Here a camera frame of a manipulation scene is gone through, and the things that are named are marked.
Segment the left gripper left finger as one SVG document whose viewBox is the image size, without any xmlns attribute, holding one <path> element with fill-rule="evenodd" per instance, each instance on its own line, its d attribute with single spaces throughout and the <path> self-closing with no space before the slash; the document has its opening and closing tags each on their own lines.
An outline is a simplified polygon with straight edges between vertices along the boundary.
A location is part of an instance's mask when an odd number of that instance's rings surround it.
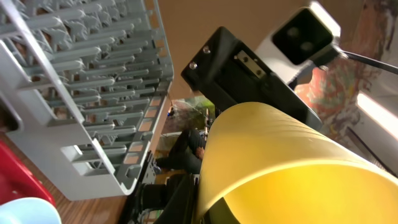
<svg viewBox="0 0 398 224">
<path fill-rule="evenodd" d="M 197 202 L 197 176 L 184 174 L 155 224 L 191 224 Z"/>
</svg>

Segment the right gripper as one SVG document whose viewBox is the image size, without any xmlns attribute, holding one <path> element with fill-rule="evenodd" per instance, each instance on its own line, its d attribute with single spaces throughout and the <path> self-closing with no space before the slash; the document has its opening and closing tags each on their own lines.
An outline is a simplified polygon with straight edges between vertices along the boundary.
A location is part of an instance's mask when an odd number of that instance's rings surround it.
<svg viewBox="0 0 398 224">
<path fill-rule="evenodd" d="M 273 106 L 319 130 L 322 121 L 294 92 L 227 28 L 219 27 L 181 72 L 192 91 L 199 91 L 224 111 L 245 102 Z"/>
</svg>

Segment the yellow plastic cup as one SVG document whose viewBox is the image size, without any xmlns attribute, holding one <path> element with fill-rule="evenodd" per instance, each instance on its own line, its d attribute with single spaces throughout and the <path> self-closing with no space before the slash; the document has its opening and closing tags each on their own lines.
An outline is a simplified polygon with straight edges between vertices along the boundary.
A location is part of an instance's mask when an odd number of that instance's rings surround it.
<svg viewBox="0 0 398 224">
<path fill-rule="evenodd" d="M 397 179 L 263 103 L 222 112 L 205 146 L 195 220 L 223 199 L 240 223 L 396 223 Z"/>
</svg>

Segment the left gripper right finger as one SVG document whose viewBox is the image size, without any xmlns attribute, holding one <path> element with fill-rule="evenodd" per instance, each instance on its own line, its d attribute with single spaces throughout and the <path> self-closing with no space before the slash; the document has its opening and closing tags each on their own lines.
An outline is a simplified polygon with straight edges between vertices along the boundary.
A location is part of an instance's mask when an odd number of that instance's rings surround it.
<svg viewBox="0 0 398 224">
<path fill-rule="evenodd" d="M 240 224 L 236 219 L 225 199 L 220 198 L 212 207 L 204 214 L 201 219 L 202 224 Z"/>
</svg>

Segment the light blue bowl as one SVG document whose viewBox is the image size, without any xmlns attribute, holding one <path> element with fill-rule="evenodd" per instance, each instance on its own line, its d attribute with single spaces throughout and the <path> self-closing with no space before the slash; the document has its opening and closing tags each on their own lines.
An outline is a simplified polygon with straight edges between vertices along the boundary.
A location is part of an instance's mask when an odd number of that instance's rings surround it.
<svg viewBox="0 0 398 224">
<path fill-rule="evenodd" d="M 19 198 L 1 205 L 1 224 L 61 223 L 57 209 L 41 198 Z"/>
</svg>

